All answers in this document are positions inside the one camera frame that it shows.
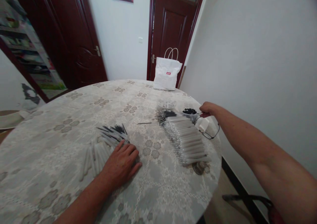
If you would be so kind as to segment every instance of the wooden door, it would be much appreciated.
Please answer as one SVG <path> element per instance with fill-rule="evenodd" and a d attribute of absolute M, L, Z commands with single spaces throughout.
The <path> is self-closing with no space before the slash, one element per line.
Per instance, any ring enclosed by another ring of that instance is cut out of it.
<path fill-rule="evenodd" d="M 107 80 L 88 0 L 19 0 L 68 88 Z"/>
<path fill-rule="evenodd" d="M 176 87 L 186 59 L 196 7 L 197 3 L 189 0 L 155 0 L 152 56 L 164 57 L 166 49 L 178 49 L 178 61 L 183 65 L 177 75 Z M 152 60 L 150 80 L 154 80 L 155 67 L 156 60 Z"/>

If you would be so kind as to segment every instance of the round table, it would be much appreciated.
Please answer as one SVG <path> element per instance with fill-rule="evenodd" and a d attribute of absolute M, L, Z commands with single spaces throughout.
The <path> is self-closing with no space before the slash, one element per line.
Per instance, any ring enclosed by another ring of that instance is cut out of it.
<path fill-rule="evenodd" d="M 143 166 L 115 191 L 97 220 L 101 223 L 196 223 L 217 187 L 221 169 L 219 136 L 205 148 L 212 161 L 204 174 L 178 163 L 155 116 L 157 99 L 176 108 L 200 104 L 186 93 L 153 89 L 152 81 L 115 80 L 74 90 L 42 106 L 0 146 L 0 219 L 3 223 L 51 223 L 93 180 L 79 170 L 96 127 L 124 124 Z M 212 122 L 209 133 L 217 131 Z"/>

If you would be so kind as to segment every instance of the tiled floor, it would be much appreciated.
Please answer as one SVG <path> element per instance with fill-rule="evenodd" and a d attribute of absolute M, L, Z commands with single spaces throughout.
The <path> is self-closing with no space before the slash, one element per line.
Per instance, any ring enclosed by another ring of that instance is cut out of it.
<path fill-rule="evenodd" d="M 204 214 L 206 224 L 256 223 L 242 201 L 234 201 L 229 204 L 222 199 L 224 194 L 238 193 L 224 170 L 221 169 L 218 188 Z"/>

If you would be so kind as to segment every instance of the lace tablecloth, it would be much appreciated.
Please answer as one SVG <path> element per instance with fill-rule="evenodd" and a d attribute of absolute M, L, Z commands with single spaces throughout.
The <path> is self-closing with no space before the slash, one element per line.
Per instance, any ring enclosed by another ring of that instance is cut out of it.
<path fill-rule="evenodd" d="M 115 80 L 86 86 L 44 105 L 23 121 L 0 146 L 1 223 L 51 223 L 93 180 L 79 182 L 84 147 L 99 136 L 97 126 L 123 123 L 140 151 L 143 166 L 114 192 L 101 223 L 196 223 L 217 187 L 220 140 L 203 138 L 212 159 L 202 176 L 182 167 L 158 125 L 157 99 L 176 108 L 199 103 L 180 90 L 153 89 L 145 80 Z M 140 122 L 152 124 L 137 125 Z M 209 133 L 217 127 L 210 123 Z"/>

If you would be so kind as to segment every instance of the bag handle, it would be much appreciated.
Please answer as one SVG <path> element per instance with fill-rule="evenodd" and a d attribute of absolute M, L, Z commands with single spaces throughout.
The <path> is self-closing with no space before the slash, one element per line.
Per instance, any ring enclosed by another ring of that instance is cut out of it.
<path fill-rule="evenodd" d="M 178 49 L 177 49 L 177 48 L 173 48 L 173 49 L 172 49 L 172 51 L 171 51 L 171 52 L 172 52 L 172 58 L 171 58 L 171 59 L 173 59 L 173 50 L 174 50 L 174 49 L 177 50 L 177 58 L 176 58 L 176 61 L 177 61 L 177 60 L 178 60 Z"/>
<path fill-rule="evenodd" d="M 165 54 L 164 54 L 164 58 L 165 58 L 165 55 L 166 55 L 167 50 L 169 50 L 169 49 L 171 49 L 171 52 L 172 52 L 172 59 L 173 59 L 173 49 L 172 49 L 172 48 L 168 48 L 168 49 L 166 49 Z"/>
<path fill-rule="evenodd" d="M 177 60 L 178 60 L 178 49 L 177 49 L 177 48 L 168 48 L 168 49 L 166 49 L 165 54 L 164 54 L 164 58 L 165 58 L 165 55 L 166 55 L 167 50 L 169 50 L 169 49 L 171 49 L 171 51 L 170 51 L 170 53 L 169 53 L 169 55 L 168 55 L 167 58 L 169 59 L 169 56 L 170 56 L 170 54 L 172 53 L 172 58 L 171 58 L 171 59 L 173 59 L 173 50 L 176 49 L 176 50 L 177 50 L 177 58 L 176 58 L 176 61 L 177 61 Z"/>

